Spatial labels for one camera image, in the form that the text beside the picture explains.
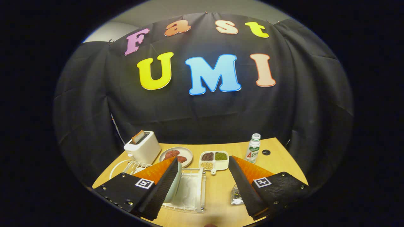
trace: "green beans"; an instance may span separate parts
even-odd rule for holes
[[[227,155],[225,153],[217,152],[215,153],[215,160],[227,160]]]

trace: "grains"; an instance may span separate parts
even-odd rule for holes
[[[213,160],[213,152],[202,155],[202,161],[212,161],[212,160]]]
[[[215,154],[215,160],[227,160],[227,155],[225,153],[217,152]]]
[[[201,167],[203,167],[203,168],[205,168],[207,170],[211,170],[211,169],[213,169],[213,163],[211,163],[211,162],[202,162]]]

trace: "black cloth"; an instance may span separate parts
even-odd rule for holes
[[[191,29],[166,37],[166,26],[182,19]],[[238,34],[219,33],[216,20],[232,21]],[[264,26],[269,37],[255,36],[246,22]],[[127,36],[145,28],[150,32],[137,44],[139,50],[125,56]],[[157,56],[166,52],[174,53],[171,81],[162,89],[144,89],[137,63],[153,58],[151,74],[158,79],[162,69]],[[254,53],[270,56],[275,86],[256,85]],[[203,57],[213,68],[223,54],[237,56],[241,90],[207,88],[205,94],[191,96],[185,60]],[[154,131],[160,143],[234,143],[249,141],[253,133],[262,139],[276,137],[315,192],[344,155],[353,102],[336,56],[299,22],[270,24],[246,16],[196,13],[141,27],[112,44],[83,43],[67,62],[55,92],[54,124],[63,156],[86,185],[123,151],[111,113],[125,142],[140,130]]]

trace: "table surface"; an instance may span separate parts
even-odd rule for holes
[[[160,143],[162,150],[154,160],[153,164],[158,163],[158,157],[167,149],[172,147],[186,147],[193,153],[193,159],[186,168],[198,168],[199,157],[204,151],[226,151],[230,156],[234,155],[244,158],[248,149],[249,141],[240,143],[225,144],[204,144],[204,145],[186,145],[186,144],[167,144]],[[270,150],[270,155],[263,155],[262,150]],[[109,180],[112,168],[128,159],[127,153],[124,151],[117,159],[115,159],[104,172],[97,178],[93,184],[93,188],[100,186]],[[118,165],[112,177],[123,172],[129,161]],[[255,162],[256,165],[277,174],[279,172],[288,172],[303,183],[307,184],[306,177],[299,168],[295,160],[289,152],[282,146],[276,138],[262,139],[259,154]],[[231,190],[235,185],[233,176],[229,169],[218,170],[216,175],[211,175],[206,171],[206,193],[205,193],[205,212],[192,214],[167,208],[161,208],[157,219],[152,221],[157,225],[167,227],[203,227],[208,223],[215,224],[219,227],[237,227],[245,226],[254,221],[248,214],[245,205],[231,205]]]

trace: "letter m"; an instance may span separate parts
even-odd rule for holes
[[[202,80],[205,81],[209,90],[214,92],[220,78],[222,78],[222,84],[219,89],[222,92],[240,90],[241,85],[237,82],[236,68],[234,67],[236,59],[235,55],[220,55],[214,69],[202,57],[187,59],[185,64],[191,68],[192,81],[189,94],[202,95],[206,92],[206,88],[202,86]]]

